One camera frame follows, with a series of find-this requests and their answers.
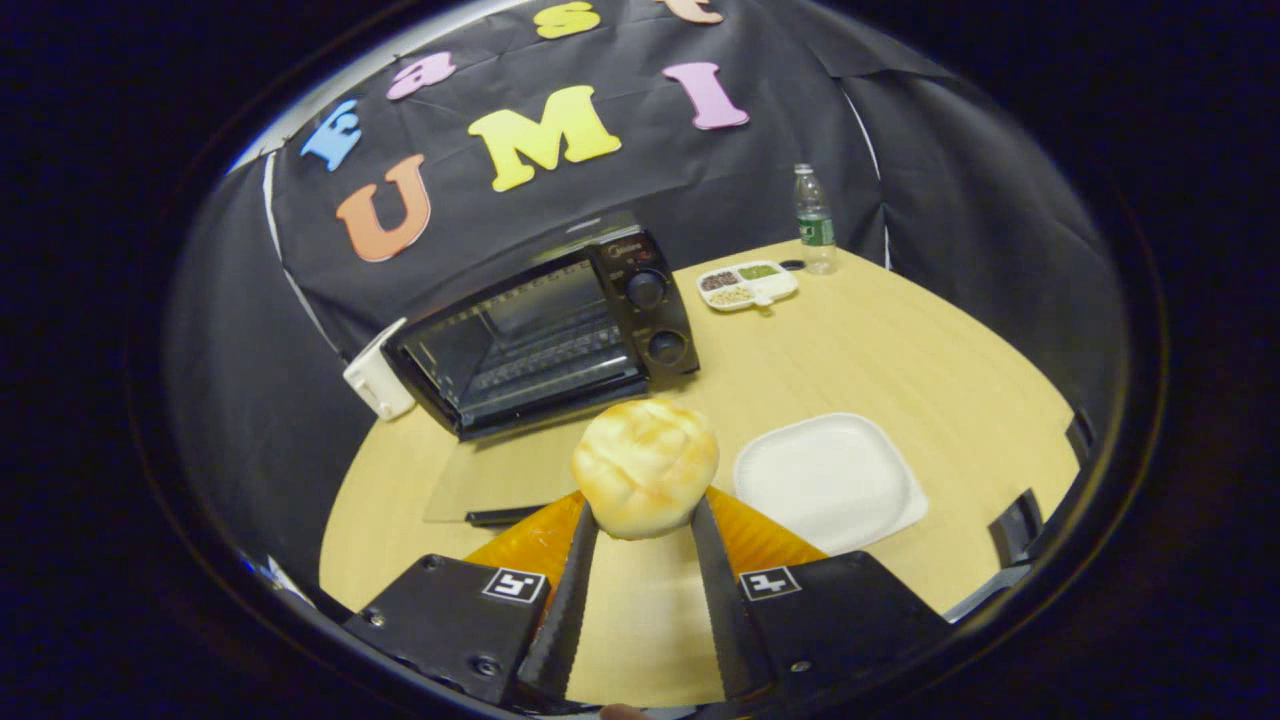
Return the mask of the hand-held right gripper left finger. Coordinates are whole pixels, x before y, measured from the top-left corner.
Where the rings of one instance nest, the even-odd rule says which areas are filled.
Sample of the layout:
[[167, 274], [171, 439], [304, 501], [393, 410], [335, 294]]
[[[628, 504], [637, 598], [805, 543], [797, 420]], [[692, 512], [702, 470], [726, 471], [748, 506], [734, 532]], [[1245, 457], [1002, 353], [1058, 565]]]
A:
[[474, 700], [564, 707], [596, 537], [589, 503], [573, 492], [465, 559], [422, 556], [344, 628]]

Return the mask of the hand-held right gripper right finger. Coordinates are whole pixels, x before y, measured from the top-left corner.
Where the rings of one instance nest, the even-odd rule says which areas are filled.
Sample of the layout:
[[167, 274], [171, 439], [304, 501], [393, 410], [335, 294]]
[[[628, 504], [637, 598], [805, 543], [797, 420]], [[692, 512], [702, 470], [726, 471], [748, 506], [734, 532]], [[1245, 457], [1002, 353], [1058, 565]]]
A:
[[869, 553], [826, 553], [723, 491], [704, 493], [691, 530], [728, 702], [860, 691], [950, 633]]

